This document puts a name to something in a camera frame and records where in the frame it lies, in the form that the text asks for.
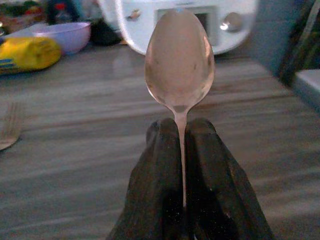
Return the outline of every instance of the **metal spoon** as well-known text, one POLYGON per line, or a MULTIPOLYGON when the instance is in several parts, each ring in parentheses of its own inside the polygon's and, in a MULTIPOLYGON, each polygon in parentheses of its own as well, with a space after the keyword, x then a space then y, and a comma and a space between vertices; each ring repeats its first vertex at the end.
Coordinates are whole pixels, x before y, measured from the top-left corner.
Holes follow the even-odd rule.
POLYGON ((154 99, 169 108, 178 127, 183 184, 187 207, 185 130, 187 114, 209 92, 215 61, 208 36, 188 10, 170 10, 158 21, 144 64, 147 88, 154 99))

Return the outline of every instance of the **kitchen counter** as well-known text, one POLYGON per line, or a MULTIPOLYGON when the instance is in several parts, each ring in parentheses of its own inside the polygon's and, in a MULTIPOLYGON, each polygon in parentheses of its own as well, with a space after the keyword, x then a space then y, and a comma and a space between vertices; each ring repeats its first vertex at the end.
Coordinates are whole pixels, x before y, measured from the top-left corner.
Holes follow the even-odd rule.
MULTIPOLYGON (((216 62, 189 119, 212 121, 277 239, 319 239, 319 117, 258 63, 216 62)), ((17 101, 26 117, 20 140, 0 152, 0 239, 104 239, 148 126, 172 117, 148 93, 144 57, 87 47, 46 70, 0 76, 0 124, 17 101)))

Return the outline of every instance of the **white container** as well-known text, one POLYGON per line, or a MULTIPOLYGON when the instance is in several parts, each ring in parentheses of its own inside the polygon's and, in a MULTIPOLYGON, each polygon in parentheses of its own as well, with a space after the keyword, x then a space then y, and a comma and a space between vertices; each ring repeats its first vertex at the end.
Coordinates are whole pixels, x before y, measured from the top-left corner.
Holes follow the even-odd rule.
POLYGON ((75 54, 89 42, 91 28, 88 22, 70 22, 37 27, 32 31, 36 37, 55 39, 64 54, 75 54))

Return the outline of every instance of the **kitchen clutter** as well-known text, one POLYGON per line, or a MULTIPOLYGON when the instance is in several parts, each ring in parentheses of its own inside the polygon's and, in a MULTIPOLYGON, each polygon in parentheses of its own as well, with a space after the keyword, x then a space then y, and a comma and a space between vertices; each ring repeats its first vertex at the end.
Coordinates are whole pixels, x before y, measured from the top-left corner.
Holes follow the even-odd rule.
POLYGON ((45 69, 89 42, 120 41, 97 0, 0 0, 0 75, 45 69))

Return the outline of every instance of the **yellow package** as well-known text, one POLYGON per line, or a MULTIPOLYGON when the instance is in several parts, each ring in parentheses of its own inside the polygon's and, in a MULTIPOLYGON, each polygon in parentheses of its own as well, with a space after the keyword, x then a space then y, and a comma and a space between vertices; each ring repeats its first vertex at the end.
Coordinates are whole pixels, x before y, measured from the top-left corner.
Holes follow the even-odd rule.
POLYGON ((48 37, 8 37, 0 45, 0 75, 45 69, 61 57, 61 48, 48 37))

